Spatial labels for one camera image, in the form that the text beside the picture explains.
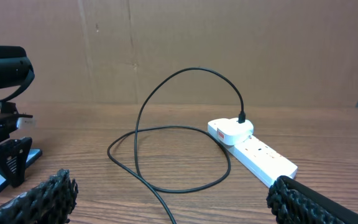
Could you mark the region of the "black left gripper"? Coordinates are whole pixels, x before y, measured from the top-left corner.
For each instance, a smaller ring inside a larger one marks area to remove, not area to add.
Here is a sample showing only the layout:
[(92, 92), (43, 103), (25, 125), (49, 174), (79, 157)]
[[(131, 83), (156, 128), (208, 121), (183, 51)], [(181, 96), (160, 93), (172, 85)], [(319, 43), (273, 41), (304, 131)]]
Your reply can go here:
[(30, 114), (20, 114), (15, 103), (1, 103), (0, 110), (0, 175), (14, 188), (24, 182), (27, 156), (32, 138), (10, 139), (16, 130), (17, 119), (33, 118)]

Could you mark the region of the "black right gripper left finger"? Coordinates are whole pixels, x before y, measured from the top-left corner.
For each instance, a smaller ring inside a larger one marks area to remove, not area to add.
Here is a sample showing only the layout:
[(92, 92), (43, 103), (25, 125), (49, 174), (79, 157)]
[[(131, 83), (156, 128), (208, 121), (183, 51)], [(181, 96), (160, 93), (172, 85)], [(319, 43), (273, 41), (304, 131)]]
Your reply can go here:
[(68, 169), (0, 206), (0, 224), (69, 223), (78, 184)]

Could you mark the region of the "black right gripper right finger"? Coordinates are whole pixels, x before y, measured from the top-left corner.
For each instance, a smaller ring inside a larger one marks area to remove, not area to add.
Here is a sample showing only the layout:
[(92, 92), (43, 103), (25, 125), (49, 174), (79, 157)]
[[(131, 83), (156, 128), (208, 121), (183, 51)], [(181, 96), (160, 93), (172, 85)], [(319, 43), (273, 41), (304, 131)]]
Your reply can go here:
[(278, 224), (358, 224), (358, 213), (284, 175), (266, 201)]

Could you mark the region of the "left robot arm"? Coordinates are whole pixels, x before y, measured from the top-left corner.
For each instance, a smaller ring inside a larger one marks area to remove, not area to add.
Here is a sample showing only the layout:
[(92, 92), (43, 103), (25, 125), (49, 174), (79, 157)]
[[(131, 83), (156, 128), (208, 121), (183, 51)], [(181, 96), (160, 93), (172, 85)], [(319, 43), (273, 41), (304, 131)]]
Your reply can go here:
[(0, 175), (13, 187), (24, 181), (32, 138), (11, 139), (10, 134), (34, 117), (18, 112), (11, 100), (28, 89), (34, 78), (34, 68), (24, 48), (0, 45)]

